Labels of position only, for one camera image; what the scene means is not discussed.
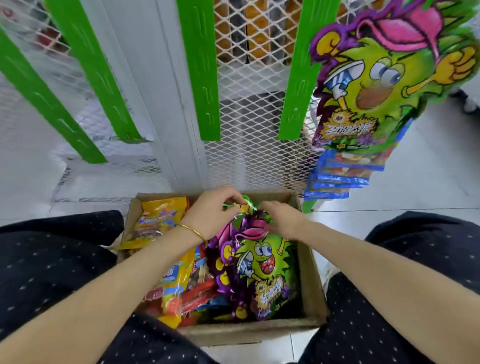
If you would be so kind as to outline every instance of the hand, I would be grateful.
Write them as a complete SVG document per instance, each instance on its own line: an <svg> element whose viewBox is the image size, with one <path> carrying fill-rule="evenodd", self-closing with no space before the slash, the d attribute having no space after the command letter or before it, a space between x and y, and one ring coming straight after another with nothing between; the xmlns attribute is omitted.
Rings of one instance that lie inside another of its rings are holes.
<svg viewBox="0 0 480 364"><path fill-rule="evenodd" d="M187 211L182 224L197 230L206 239L213 238L240 210L240 205L235 205L223 211L223 204L229 199L240 205L245 203L241 193L232 186L204 192Z"/></svg>
<svg viewBox="0 0 480 364"><path fill-rule="evenodd" d="M278 201L263 201L258 209L265 210L273 220L273 224L267 227L268 231L286 240L298 240L303 226L309 223L300 211Z"/></svg>
<svg viewBox="0 0 480 364"><path fill-rule="evenodd" d="M438 63L432 79L440 85L451 85L468 77L476 62L473 47L450 53Z"/></svg>
<svg viewBox="0 0 480 364"><path fill-rule="evenodd" d="M317 54L324 56L330 54L332 56L338 53L337 45L340 43L340 34L337 32L328 32L317 43Z"/></svg>

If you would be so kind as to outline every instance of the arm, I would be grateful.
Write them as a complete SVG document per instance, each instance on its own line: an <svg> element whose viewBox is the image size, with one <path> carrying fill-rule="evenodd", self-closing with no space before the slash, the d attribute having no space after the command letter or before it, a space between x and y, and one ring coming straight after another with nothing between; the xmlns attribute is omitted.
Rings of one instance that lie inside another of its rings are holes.
<svg viewBox="0 0 480 364"><path fill-rule="evenodd" d="M243 203L233 187L204 193L182 223L212 238L240 208L222 211L231 197ZM7 337L2 363L96 363L158 279L201 242L192 231L173 228Z"/></svg>
<svg viewBox="0 0 480 364"><path fill-rule="evenodd" d="M272 230L337 266L405 339L437 364L478 363L480 296L379 246L308 221L278 202L260 205Z"/></svg>

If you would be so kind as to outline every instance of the yellow snack bag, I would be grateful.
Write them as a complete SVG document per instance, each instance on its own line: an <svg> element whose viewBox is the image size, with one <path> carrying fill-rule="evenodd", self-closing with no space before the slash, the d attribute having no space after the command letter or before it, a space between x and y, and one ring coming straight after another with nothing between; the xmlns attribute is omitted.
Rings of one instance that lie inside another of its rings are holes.
<svg viewBox="0 0 480 364"><path fill-rule="evenodd" d="M171 328L181 322L181 294L186 290L195 260L195 248L182 256L144 297L138 307Z"/></svg>
<svg viewBox="0 0 480 364"><path fill-rule="evenodd" d="M141 249L181 221L188 207L186 197L143 201L142 216L135 224L132 236L119 249Z"/></svg>

